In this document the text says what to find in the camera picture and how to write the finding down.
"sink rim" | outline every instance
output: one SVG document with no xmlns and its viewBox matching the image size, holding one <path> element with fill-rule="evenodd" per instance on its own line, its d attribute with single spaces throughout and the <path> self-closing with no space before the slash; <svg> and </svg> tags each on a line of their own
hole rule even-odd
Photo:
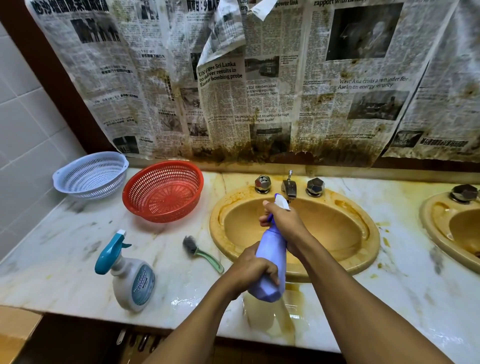
<svg viewBox="0 0 480 364">
<path fill-rule="evenodd" d="M 468 205 L 463 205 L 452 201 L 449 195 L 449 192 L 442 192 L 426 199 L 420 207 L 420 220 L 429 238 L 436 246 L 466 268 L 480 274 L 480 259 L 454 243 L 455 240 L 450 230 L 450 222 L 453 216 L 461 212 L 479 210 L 480 202 L 477 199 Z M 437 225 L 439 218 L 433 216 L 433 208 L 436 204 L 440 207 L 446 206 L 448 208 L 443 218 L 445 229 L 441 229 Z"/>
<path fill-rule="evenodd" d="M 243 251 L 243 248 L 238 247 L 228 239 L 223 227 L 226 216 L 235 207 L 247 201 L 273 199 L 275 193 L 281 193 L 280 189 L 272 187 L 267 194 L 259 194 L 255 192 L 253 186 L 249 185 L 231 191 L 215 204 L 209 221 L 210 236 L 217 248 L 219 248 L 222 254 L 230 261 L 235 261 Z M 305 191 L 299 191 L 297 198 L 308 200 L 314 204 L 327 205 L 329 208 L 333 208 L 346 215 L 359 227 L 362 232 L 360 249 L 353 256 L 339 261 L 339 264 L 350 274 L 360 273 L 374 262 L 380 250 L 380 233 L 372 218 L 359 205 L 346 196 L 331 190 L 326 190 L 324 194 L 318 198 L 308 196 Z M 335 201 L 346 202 L 355 212 L 336 205 Z M 287 281 L 310 282 L 310 279 L 302 264 L 287 263 Z"/>
</svg>

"wet countertop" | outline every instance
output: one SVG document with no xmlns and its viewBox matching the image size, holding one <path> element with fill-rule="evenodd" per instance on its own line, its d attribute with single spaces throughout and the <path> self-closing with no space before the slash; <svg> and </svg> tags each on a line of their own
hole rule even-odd
<svg viewBox="0 0 480 364">
<path fill-rule="evenodd" d="M 128 177 L 137 171 L 129 169 Z M 256 177 L 204 172 L 198 206 L 185 218 L 165 225 L 132 215 L 123 206 L 121 193 L 88 203 L 66 198 L 0 263 L 0 305 L 175 328 L 218 278 L 206 260 L 188 258 L 181 244 L 183 237 L 193 235 L 200 248 L 216 256 L 228 269 L 231 263 L 208 232 L 210 212 L 225 193 L 253 184 Z M 308 179 L 293 177 L 298 188 L 304 188 Z M 480 276 L 438 249 L 418 217 L 423 200 L 453 185 L 323 179 L 328 189 L 359 204 L 379 227 L 379 255 L 355 279 L 454 362 L 478 362 Z M 273 178 L 273 183 L 280 180 Z M 110 274 L 94 273 L 99 253 L 119 229 L 127 231 L 126 242 L 133 244 L 124 250 L 124 256 L 147 261 L 157 274 L 154 296 L 139 314 L 120 308 Z M 337 352 L 312 285 L 289 284 L 287 289 L 285 306 L 279 311 L 240 296 L 228 306 L 218 335 Z M 273 322 L 274 311 L 280 322 Z"/>
</svg>

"plastic basket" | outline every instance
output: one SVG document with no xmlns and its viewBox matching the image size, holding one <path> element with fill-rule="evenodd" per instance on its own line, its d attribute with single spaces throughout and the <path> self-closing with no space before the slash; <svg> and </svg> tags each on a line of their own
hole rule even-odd
<svg viewBox="0 0 480 364">
<path fill-rule="evenodd" d="M 118 152 L 89 154 L 53 174 L 53 186 L 60 192 L 85 200 L 97 200 L 114 193 L 125 181 L 128 161 Z"/>
<path fill-rule="evenodd" d="M 172 222 L 198 204 L 204 186 L 200 169 L 189 162 L 160 162 L 135 174 L 123 189 L 123 204 L 152 222 Z"/>
</svg>

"white spray bottle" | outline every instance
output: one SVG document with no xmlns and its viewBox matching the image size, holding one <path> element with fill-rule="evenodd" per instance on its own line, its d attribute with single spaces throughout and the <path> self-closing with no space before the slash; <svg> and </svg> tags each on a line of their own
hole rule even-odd
<svg viewBox="0 0 480 364">
<path fill-rule="evenodd" d="M 290 211 L 287 200 L 281 194 L 275 194 L 275 205 Z M 259 258 L 265 258 L 276 264 L 278 267 L 278 278 L 280 284 L 277 286 L 270 279 L 270 276 L 263 275 L 257 282 L 255 282 L 248 292 L 255 298 L 265 302 L 278 301 L 283 292 L 285 292 L 285 276 L 287 272 L 287 241 L 275 225 L 273 215 L 270 214 L 268 221 L 271 226 L 262 235 L 260 245 L 257 253 Z"/>
<path fill-rule="evenodd" d="M 132 244 L 124 244 L 125 230 L 118 230 L 100 253 L 96 264 L 96 274 L 113 275 L 113 293 L 120 306 L 126 310 L 141 311 L 152 297 L 155 288 L 155 273 L 145 261 L 135 258 L 124 258 L 122 248 Z"/>
</svg>

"sink basin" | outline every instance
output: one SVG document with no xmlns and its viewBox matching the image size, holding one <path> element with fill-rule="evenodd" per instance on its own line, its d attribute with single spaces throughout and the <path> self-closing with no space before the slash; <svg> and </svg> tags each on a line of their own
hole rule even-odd
<svg viewBox="0 0 480 364">
<path fill-rule="evenodd" d="M 235 190 L 215 205 L 210 216 L 210 234 L 220 251 L 231 261 L 243 249 L 259 241 L 265 228 L 258 217 L 264 213 L 263 200 L 273 201 L 280 185 L 267 194 L 253 186 Z M 380 248 L 380 235 L 372 219 L 343 195 L 326 190 L 313 198 L 299 191 L 290 204 L 300 214 L 307 229 L 351 274 L 366 269 Z M 310 282 L 300 261 L 287 253 L 287 281 Z"/>
<path fill-rule="evenodd" d="M 436 194 L 420 208 L 420 219 L 428 235 L 440 249 L 457 262 L 480 273 L 480 202 L 467 205 Z"/>
</svg>

